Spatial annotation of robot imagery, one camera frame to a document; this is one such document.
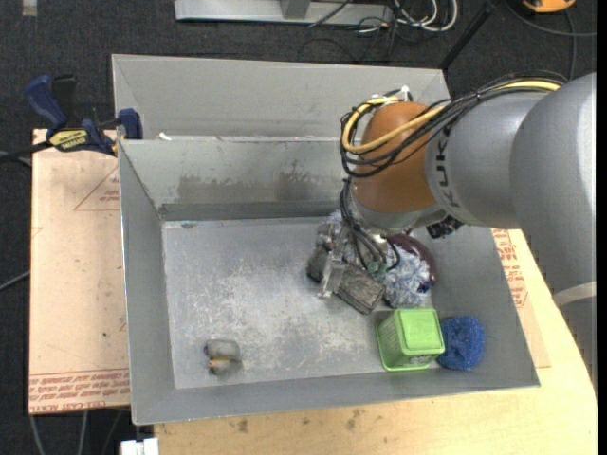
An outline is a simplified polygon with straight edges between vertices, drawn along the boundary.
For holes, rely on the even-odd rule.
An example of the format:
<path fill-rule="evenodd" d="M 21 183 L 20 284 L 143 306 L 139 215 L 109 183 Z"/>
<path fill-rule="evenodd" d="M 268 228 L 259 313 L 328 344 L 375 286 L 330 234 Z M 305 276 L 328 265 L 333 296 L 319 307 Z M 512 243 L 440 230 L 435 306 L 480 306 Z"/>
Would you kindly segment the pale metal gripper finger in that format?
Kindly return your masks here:
<path fill-rule="evenodd" d="M 338 294 L 344 275 L 349 271 L 350 264 L 341 260 L 333 260 L 333 293 Z"/>
<path fill-rule="evenodd" d="M 320 288 L 319 297 L 328 299 L 333 293 L 333 257 L 330 252 L 324 252 L 319 259 Z"/>

